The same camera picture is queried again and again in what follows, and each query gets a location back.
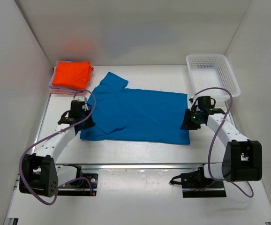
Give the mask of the blue t shirt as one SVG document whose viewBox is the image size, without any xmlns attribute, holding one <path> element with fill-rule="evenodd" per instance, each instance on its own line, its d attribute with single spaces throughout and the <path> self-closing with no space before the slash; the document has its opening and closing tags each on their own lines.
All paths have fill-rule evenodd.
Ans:
<svg viewBox="0 0 271 225">
<path fill-rule="evenodd" d="M 128 81 L 107 73 L 87 101 L 95 126 L 82 130 L 87 141 L 119 140 L 189 145 L 182 130 L 188 107 L 185 93 L 130 89 Z"/>
</svg>

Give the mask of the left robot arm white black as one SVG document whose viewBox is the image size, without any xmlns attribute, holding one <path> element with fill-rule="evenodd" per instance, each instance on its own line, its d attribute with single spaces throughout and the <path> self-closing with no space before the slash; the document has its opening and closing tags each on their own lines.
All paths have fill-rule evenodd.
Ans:
<svg viewBox="0 0 271 225">
<path fill-rule="evenodd" d="M 19 189 L 22 193 L 52 197 L 60 186 L 77 187 L 83 183 L 81 166 L 72 163 L 56 166 L 55 162 L 81 130 L 95 126 L 92 112 L 93 107 L 86 101 L 72 100 L 70 110 L 61 115 L 54 132 L 38 143 L 33 153 L 21 157 Z"/>
</svg>

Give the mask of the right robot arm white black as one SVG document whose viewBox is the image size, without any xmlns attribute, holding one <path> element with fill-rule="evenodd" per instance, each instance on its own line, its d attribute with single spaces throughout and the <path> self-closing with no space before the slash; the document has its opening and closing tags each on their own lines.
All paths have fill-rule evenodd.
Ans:
<svg viewBox="0 0 271 225">
<path fill-rule="evenodd" d="M 262 178 L 262 145 L 243 135 L 227 120 L 227 114 L 215 107 L 210 96 L 191 100 L 193 105 L 185 110 L 182 130 L 198 130 L 202 124 L 211 129 L 225 147 L 221 163 L 207 162 L 203 172 L 196 175 L 196 184 L 208 187 L 212 180 L 238 182 L 259 181 Z"/>
</svg>

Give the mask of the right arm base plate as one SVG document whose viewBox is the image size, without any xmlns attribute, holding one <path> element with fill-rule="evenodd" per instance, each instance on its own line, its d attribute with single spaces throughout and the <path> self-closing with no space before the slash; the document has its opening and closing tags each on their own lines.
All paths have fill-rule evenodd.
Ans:
<svg viewBox="0 0 271 225">
<path fill-rule="evenodd" d="M 169 181 L 170 185 L 181 185 L 183 198 L 224 198 L 227 197 L 224 183 L 206 178 L 202 167 L 181 172 Z"/>
</svg>

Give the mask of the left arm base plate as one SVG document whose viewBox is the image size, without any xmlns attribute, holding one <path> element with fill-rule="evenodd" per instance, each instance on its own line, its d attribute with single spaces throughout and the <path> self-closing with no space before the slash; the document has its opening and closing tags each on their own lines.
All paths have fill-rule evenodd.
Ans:
<svg viewBox="0 0 271 225">
<path fill-rule="evenodd" d="M 96 196 L 98 188 L 98 171 L 84 171 L 83 177 L 86 180 L 78 180 L 60 187 L 58 195 L 60 196 Z"/>
</svg>

